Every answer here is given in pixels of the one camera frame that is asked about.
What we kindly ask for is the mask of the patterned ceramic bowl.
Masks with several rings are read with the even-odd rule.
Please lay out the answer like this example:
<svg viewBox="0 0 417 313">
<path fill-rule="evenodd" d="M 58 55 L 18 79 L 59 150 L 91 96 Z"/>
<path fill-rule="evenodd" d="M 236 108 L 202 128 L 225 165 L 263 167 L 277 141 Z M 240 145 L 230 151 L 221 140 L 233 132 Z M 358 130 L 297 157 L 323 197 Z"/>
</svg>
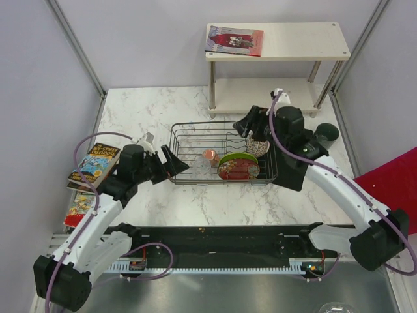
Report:
<svg viewBox="0 0 417 313">
<path fill-rule="evenodd" d="M 246 141 L 246 152 L 253 155 L 255 158 L 260 158 L 268 153 L 270 149 L 270 142 L 257 141 L 253 138 L 248 138 Z"/>
</svg>

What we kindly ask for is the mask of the clear plastic glass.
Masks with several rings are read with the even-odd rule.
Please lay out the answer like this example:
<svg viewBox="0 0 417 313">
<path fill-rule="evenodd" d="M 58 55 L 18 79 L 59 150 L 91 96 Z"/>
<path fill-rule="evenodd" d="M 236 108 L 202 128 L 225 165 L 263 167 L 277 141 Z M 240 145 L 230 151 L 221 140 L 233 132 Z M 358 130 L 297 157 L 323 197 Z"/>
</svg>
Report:
<svg viewBox="0 0 417 313">
<path fill-rule="evenodd" d="M 193 171 L 196 179 L 206 179 L 207 177 L 210 177 L 211 169 L 212 166 L 209 159 L 203 156 L 197 156 L 195 158 Z"/>
</svg>

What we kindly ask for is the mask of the pink ceramic mug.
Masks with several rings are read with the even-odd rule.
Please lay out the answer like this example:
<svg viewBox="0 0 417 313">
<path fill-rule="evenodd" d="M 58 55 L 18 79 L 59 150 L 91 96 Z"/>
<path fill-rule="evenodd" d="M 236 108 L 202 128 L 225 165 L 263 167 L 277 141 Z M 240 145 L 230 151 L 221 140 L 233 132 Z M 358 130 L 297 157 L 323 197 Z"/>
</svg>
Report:
<svg viewBox="0 0 417 313">
<path fill-rule="evenodd" d="M 217 166 L 220 161 L 217 152 L 213 149 L 205 149 L 203 151 L 203 157 L 209 160 L 211 166 Z"/>
</svg>

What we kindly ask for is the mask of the black wire dish rack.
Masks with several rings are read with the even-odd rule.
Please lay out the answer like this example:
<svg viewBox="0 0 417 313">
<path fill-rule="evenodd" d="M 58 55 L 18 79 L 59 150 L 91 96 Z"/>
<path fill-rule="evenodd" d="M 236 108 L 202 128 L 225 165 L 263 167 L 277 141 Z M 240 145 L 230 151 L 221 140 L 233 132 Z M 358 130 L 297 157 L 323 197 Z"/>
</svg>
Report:
<svg viewBox="0 0 417 313">
<path fill-rule="evenodd" d="M 174 155 L 189 165 L 189 169 L 171 181 L 177 185 L 267 185 L 277 176 L 276 150 L 270 147 L 267 154 L 257 158 L 260 174 L 250 180 L 223 180 L 218 176 L 218 166 L 212 166 L 206 179 L 194 177 L 193 164 L 205 149 L 213 149 L 219 158 L 234 153 L 246 152 L 246 141 L 232 127 L 233 121 L 209 121 L 175 123 L 171 127 L 169 147 Z"/>
</svg>

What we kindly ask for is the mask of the dark grey mug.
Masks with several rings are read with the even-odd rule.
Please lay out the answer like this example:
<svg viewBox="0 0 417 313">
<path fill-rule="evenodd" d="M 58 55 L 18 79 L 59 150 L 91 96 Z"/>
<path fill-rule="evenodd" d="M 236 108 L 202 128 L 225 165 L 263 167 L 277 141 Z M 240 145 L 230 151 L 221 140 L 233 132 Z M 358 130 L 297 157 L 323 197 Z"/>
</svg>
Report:
<svg viewBox="0 0 417 313">
<path fill-rule="evenodd" d="M 317 141 L 326 150 L 329 150 L 339 138 L 339 129 L 331 123 L 321 123 L 317 126 L 314 135 L 317 138 Z"/>
</svg>

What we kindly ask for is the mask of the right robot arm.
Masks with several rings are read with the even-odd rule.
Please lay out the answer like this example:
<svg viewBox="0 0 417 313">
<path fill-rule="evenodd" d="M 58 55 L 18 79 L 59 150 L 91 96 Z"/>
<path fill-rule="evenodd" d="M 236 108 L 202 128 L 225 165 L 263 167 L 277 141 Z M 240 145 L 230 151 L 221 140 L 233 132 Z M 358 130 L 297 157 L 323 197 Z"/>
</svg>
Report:
<svg viewBox="0 0 417 313">
<path fill-rule="evenodd" d="M 312 130 L 304 126 L 300 109 L 284 106 L 272 113 L 253 106 L 233 124 L 243 138 L 268 141 L 277 165 L 273 184 L 300 191 L 304 179 L 319 186 L 345 212 L 353 228 L 315 223 L 298 240 L 299 251 L 308 257 L 320 250 L 350 254 L 364 269 L 374 271 L 408 250 L 410 220 L 402 209 L 391 210 L 347 177 Z"/>
</svg>

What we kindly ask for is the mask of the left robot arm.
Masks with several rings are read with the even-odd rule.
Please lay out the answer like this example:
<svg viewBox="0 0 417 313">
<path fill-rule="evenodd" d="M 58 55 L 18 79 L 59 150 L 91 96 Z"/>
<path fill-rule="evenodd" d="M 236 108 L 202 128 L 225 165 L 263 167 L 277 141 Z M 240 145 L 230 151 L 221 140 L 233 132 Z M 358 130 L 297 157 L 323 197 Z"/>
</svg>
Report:
<svg viewBox="0 0 417 313">
<path fill-rule="evenodd" d="M 133 198 L 141 183 L 157 184 L 189 169 L 162 146 L 166 162 L 156 152 L 130 144 L 121 151 L 116 172 L 103 180 L 94 206 L 51 256 L 39 256 L 33 265 L 37 295 L 45 300 L 45 311 L 54 303 L 73 312 L 88 299 L 94 283 L 121 256 L 137 256 L 143 241 L 138 228 L 121 224 L 101 242 L 110 223 Z"/>
</svg>

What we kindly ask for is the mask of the green plate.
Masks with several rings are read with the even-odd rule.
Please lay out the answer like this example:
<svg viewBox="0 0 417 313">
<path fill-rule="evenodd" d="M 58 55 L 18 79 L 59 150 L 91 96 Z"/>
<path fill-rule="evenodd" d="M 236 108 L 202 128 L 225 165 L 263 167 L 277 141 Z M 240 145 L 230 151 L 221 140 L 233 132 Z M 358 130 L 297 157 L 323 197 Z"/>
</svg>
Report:
<svg viewBox="0 0 417 313">
<path fill-rule="evenodd" d="M 244 159 L 244 160 L 251 160 L 253 162 L 255 162 L 256 164 L 258 163 L 258 160 L 251 154 L 246 153 L 246 152 L 234 152 L 234 153 L 229 153 L 225 156 L 223 156 L 219 162 L 218 165 L 221 166 L 223 163 L 230 161 L 230 160 L 235 160 L 235 159 Z"/>
</svg>

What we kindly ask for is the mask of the red floral plate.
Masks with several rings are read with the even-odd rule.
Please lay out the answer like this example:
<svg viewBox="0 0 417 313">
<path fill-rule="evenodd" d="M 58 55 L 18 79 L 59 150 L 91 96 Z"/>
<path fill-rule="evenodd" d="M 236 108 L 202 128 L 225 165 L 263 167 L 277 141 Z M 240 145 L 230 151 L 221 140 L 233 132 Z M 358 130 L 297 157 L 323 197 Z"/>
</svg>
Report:
<svg viewBox="0 0 417 313">
<path fill-rule="evenodd" d="M 218 176 L 223 180 L 250 180 L 259 174 L 258 163 L 245 158 L 227 160 L 218 166 Z"/>
</svg>

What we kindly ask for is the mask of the black clipboard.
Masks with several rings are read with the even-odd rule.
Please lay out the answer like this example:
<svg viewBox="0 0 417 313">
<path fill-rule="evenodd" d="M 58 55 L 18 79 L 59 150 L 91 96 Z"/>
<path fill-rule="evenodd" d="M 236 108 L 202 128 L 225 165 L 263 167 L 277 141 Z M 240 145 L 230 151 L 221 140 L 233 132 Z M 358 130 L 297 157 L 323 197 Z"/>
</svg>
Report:
<svg viewBox="0 0 417 313">
<path fill-rule="evenodd" d="M 277 176 L 274 185 L 300 192 L 308 163 L 289 157 L 284 152 L 276 152 Z"/>
</svg>

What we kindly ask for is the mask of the treehouse paperback book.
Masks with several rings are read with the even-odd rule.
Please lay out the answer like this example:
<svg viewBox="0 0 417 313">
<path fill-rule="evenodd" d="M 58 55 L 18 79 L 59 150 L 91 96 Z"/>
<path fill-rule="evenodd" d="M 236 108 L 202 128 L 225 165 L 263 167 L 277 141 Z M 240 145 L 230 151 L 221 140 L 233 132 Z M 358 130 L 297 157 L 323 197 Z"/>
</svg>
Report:
<svg viewBox="0 0 417 313">
<path fill-rule="evenodd" d="M 116 165 L 120 153 L 120 148 L 96 143 L 79 163 L 79 170 L 97 188 Z"/>
</svg>

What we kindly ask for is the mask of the red book on shelf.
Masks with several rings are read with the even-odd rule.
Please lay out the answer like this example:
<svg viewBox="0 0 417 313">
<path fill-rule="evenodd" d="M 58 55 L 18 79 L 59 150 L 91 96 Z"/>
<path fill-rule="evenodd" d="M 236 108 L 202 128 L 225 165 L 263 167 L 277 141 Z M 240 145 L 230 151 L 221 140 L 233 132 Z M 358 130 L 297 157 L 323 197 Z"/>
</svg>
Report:
<svg viewBox="0 0 417 313">
<path fill-rule="evenodd" d="M 263 39 L 262 30 L 211 25 L 208 29 L 205 51 L 260 57 Z"/>
</svg>

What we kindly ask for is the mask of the colourful bottom book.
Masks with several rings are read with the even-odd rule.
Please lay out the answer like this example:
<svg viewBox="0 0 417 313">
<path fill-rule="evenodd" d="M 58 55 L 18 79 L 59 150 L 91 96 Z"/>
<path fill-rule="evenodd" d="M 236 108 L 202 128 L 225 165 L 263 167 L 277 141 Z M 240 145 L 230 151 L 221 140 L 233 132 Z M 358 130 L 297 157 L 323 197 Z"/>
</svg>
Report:
<svg viewBox="0 0 417 313">
<path fill-rule="evenodd" d="M 84 192 L 76 192 L 68 213 L 64 220 L 64 225 L 70 228 L 76 228 L 88 210 L 94 206 L 95 195 Z"/>
</svg>

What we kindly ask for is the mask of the white two-tier shelf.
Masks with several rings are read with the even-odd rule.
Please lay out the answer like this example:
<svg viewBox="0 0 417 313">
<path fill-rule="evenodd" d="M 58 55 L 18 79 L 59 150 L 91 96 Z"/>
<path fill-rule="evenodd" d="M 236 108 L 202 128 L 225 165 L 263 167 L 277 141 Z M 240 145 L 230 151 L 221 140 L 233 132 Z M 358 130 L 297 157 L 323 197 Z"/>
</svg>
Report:
<svg viewBox="0 0 417 313">
<path fill-rule="evenodd" d="M 289 95 L 290 105 L 317 113 L 351 56 L 337 22 L 210 23 L 206 38 L 211 25 L 264 31 L 260 57 L 205 52 L 211 115 L 268 107 L 275 88 Z"/>
</svg>

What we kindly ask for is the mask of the red folder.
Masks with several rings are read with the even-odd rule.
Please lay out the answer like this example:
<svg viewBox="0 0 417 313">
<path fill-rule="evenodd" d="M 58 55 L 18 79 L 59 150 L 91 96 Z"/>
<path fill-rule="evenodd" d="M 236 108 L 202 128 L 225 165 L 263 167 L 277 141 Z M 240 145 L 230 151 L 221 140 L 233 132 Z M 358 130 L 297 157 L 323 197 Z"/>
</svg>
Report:
<svg viewBox="0 0 417 313">
<path fill-rule="evenodd" d="M 416 233 L 416 148 L 354 179 L 366 192 L 391 210 L 404 210 L 410 218 L 409 234 Z"/>
</svg>

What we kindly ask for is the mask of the glass bowl at edge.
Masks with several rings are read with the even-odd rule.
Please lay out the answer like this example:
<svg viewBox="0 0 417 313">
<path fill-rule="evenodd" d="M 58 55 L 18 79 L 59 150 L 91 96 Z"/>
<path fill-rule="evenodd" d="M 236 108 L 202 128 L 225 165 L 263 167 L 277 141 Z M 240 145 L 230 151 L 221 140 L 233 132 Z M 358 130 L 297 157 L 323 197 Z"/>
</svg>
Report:
<svg viewBox="0 0 417 313">
<path fill-rule="evenodd" d="M 318 311 L 318 313 L 355 313 L 357 310 L 347 304 L 341 302 L 331 302 L 324 304 Z"/>
</svg>

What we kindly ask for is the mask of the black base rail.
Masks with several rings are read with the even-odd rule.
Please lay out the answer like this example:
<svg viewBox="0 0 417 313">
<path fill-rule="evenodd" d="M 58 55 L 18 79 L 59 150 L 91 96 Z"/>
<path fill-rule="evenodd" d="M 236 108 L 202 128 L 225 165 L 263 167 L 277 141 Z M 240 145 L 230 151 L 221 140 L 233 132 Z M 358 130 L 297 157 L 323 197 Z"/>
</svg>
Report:
<svg viewBox="0 0 417 313">
<path fill-rule="evenodd" d="M 334 258 L 331 250 L 320 251 L 308 243 L 303 225 L 289 226 L 110 226 L 105 233 L 126 231 L 132 247 L 160 243 L 134 252 L 150 267 L 267 267 L 282 266 L 291 258 Z"/>
</svg>

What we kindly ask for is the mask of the right aluminium frame post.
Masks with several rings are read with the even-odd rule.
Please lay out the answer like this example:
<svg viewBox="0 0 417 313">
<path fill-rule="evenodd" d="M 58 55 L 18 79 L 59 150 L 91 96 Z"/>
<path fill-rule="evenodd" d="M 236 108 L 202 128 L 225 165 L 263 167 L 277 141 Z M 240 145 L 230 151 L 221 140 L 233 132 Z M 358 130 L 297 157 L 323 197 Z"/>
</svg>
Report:
<svg viewBox="0 0 417 313">
<path fill-rule="evenodd" d="M 354 48 L 351 52 L 351 56 L 349 60 L 342 66 L 341 72 L 336 76 L 335 82 L 332 84 L 331 90 L 329 92 L 330 96 L 336 96 L 337 92 L 339 91 L 342 83 L 344 82 L 345 78 L 347 77 L 350 69 L 353 67 L 355 62 L 357 61 L 360 53 L 365 48 L 368 40 L 370 39 L 371 35 L 373 34 L 377 24 L 381 20 L 384 15 L 384 12 L 388 8 L 391 0 L 380 0 L 377 3 L 377 6 L 373 10 L 371 16 L 369 17 L 364 29 L 362 30 Z"/>
</svg>

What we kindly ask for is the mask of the aluminium frame post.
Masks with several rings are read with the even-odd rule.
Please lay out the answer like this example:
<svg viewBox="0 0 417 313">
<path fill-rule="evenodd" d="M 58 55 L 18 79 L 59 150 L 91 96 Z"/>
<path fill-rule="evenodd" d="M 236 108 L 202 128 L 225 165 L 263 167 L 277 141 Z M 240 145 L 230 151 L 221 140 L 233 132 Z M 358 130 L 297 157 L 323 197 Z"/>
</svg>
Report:
<svg viewBox="0 0 417 313">
<path fill-rule="evenodd" d="M 69 42 L 69 45 L 76 54 L 76 57 L 78 58 L 81 66 L 83 67 L 90 81 L 94 85 L 95 90 L 100 95 L 100 98 L 104 99 L 107 95 L 107 92 L 102 82 L 100 81 L 100 78 L 98 77 L 96 71 L 94 70 L 89 58 L 87 57 L 87 54 L 85 53 L 80 41 L 78 40 L 77 35 L 74 32 L 59 2 L 56 0 L 46 0 L 46 4 L 49 6 L 52 14 L 57 20 L 59 27 L 63 31 L 64 36 L 66 37 L 66 39 Z"/>
<path fill-rule="evenodd" d="M 391 0 L 380 0 L 377 3 L 377 6 L 373 10 L 371 16 L 369 17 L 364 29 L 362 30 L 354 48 L 351 52 L 351 56 L 349 60 L 342 66 L 341 72 L 336 76 L 335 82 L 332 84 L 331 90 L 329 92 L 330 96 L 336 96 L 337 92 L 339 91 L 342 83 L 344 82 L 345 78 L 347 77 L 350 69 L 353 67 L 355 62 L 357 61 L 360 53 L 365 48 L 368 40 L 370 39 L 371 35 L 373 34 L 377 24 L 381 20 L 384 15 L 384 12 L 388 8 Z"/>
</svg>

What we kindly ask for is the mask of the left aluminium frame post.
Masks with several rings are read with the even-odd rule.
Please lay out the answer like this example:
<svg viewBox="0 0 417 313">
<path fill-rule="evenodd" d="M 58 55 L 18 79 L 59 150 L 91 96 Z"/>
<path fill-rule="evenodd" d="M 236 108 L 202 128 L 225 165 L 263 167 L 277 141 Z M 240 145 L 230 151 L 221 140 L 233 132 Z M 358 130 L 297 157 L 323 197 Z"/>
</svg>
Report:
<svg viewBox="0 0 417 313">
<path fill-rule="evenodd" d="M 63 31 L 64 36 L 66 37 L 66 39 L 69 42 L 69 45 L 76 54 L 76 57 L 78 58 L 81 66 L 83 67 L 90 81 L 94 85 L 95 90 L 100 95 L 100 98 L 104 99 L 107 95 L 107 92 L 102 82 L 100 81 L 100 78 L 98 77 L 96 71 L 94 70 L 89 58 L 87 57 L 87 54 L 85 53 L 80 41 L 78 40 L 77 35 L 74 32 L 59 2 L 56 0 L 46 0 L 46 4 L 49 6 L 52 14 L 57 20 L 59 27 Z"/>
</svg>

